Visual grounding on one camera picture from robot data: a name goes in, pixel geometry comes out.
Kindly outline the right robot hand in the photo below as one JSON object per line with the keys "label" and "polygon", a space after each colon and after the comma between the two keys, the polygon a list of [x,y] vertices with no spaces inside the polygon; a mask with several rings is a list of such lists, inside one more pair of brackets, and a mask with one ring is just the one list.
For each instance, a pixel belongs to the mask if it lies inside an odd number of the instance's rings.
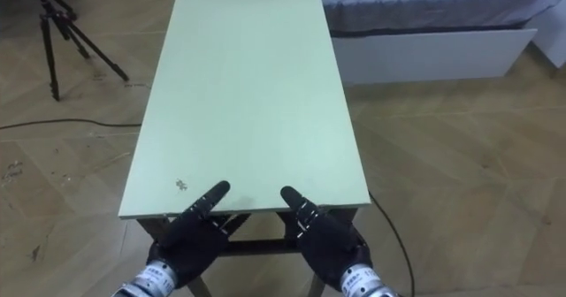
{"label": "right robot hand", "polygon": [[355,265],[372,267],[371,252],[357,229],[318,207],[290,186],[280,195],[300,228],[297,245],[307,264],[326,285],[339,291]]}

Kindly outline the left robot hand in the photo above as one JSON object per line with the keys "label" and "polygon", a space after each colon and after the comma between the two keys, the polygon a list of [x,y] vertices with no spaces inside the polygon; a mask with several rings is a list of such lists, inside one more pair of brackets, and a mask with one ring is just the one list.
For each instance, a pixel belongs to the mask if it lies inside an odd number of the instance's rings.
{"label": "left robot hand", "polygon": [[222,180],[185,209],[154,241],[149,249],[148,263],[166,264],[175,275],[177,289],[196,279],[225,251],[229,238],[249,218],[212,216],[210,212],[230,190]]}

